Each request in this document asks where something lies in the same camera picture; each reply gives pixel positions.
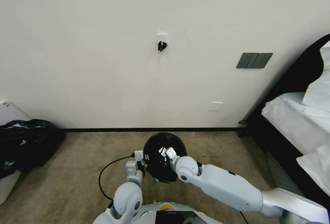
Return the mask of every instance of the gray switch panel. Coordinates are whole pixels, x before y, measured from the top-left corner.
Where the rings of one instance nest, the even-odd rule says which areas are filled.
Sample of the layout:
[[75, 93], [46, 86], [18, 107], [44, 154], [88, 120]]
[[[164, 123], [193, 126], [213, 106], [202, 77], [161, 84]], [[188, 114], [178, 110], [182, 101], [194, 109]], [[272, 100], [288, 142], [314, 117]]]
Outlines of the gray switch panel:
[[251, 60], [249, 61], [249, 63], [247, 64], [246, 68], [251, 68], [255, 59], [257, 58], [259, 54], [258, 53], [254, 53], [251, 57]]
[[272, 53], [259, 53], [251, 68], [264, 68], [272, 55]]
[[246, 68], [254, 53], [243, 53], [236, 68]]
[[273, 53], [243, 53], [236, 68], [264, 68]]

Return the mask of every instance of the baseboard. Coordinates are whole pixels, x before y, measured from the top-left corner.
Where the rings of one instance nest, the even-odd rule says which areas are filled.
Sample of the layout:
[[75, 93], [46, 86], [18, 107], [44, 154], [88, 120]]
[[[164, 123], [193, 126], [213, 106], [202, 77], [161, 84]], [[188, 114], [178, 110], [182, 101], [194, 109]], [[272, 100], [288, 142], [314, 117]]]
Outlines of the baseboard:
[[164, 132], [164, 131], [241, 131], [242, 127], [233, 128], [64, 128], [64, 132]]

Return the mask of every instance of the white pillow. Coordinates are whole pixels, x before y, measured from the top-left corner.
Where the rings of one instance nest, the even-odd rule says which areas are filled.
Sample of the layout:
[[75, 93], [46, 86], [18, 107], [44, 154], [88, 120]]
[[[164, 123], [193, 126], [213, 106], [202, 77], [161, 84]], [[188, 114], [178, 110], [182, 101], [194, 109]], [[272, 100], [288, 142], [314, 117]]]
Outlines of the white pillow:
[[330, 41], [321, 49], [323, 73], [311, 83], [302, 99], [302, 104], [314, 109], [330, 111]]

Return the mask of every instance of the beige carpet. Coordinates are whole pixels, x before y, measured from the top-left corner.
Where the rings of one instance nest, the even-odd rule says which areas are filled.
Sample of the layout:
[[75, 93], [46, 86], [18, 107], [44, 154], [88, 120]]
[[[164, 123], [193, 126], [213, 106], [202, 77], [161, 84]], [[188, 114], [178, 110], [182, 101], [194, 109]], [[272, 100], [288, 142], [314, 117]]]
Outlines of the beige carpet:
[[[241, 140], [236, 132], [173, 133], [197, 161], [239, 174], [259, 189], [274, 187], [265, 157], [250, 138]], [[0, 223], [92, 223], [109, 204], [98, 188], [100, 170], [112, 160], [143, 149], [152, 134], [155, 132], [68, 133], [44, 167], [22, 174], [7, 201], [0, 205]], [[124, 164], [120, 161], [104, 171], [102, 185], [110, 196], [125, 181]], [[238, 211], [181, 181], [157, 183], [146, 174], [142, 190], [144, 204], [173, 201], [224, 224], [245, 223]], [[258, 213], [245, 216], [250, 224], [278, 223]]]

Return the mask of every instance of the cable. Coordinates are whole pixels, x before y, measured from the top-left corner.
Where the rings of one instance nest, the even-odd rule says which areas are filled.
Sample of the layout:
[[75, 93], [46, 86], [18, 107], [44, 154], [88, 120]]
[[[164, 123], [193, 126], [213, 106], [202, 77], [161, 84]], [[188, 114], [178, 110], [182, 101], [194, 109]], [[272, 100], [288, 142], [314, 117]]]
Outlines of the cable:
[[107, 164], [107, 165], [101, 170], [101, 172], [100, 172], [100, 175], [99, 175], [99, 187], [100, 187], [100, 190], [101, 190], [102, 194], [103, 194], [106, 198], [108, 198], [109, 200], [111, 200], [111, 201], [113, 200], [113, 198], [111, 198], [111, 197], [109, 197], [107, 194], [105, 194], [105, 192], [103, 191], [102, 186], [101, 186], [101, 175], [102, 175], [102, 172], [103, 172], [103, 171], [104, 171], [109, 165], [111, 165], [111, 164], [113, 164], [113, 163], [115, 163], [115, 162], [117, 162], [117, 161], [123, 160], [123, 159], [128, 159], [128, 158], [130, 158], [130, 157], [134, 157], [134, 153], [132, 153], [130, 156], [126, 156], [126, 157], [123, 157], [123, 158], [120, 158], [120, 159], [116, 159], [116, 160], [110, 162], [110, 163]]
[[247, 124], [248, 123], [248, 120], [247, 119], [243, 119], [241, 121], [238, 122], [239, 124]]
[[240, 213], [241, 213], [241, 215], [242, 215], [243, 219], [245, 220], [246, 224], [249, 224], [249, 223], [248, 223], [248, 221], [245, 219], [245, 217], [244, 217], [243, 213], [242, 213], [241, 211], [240, 211]]

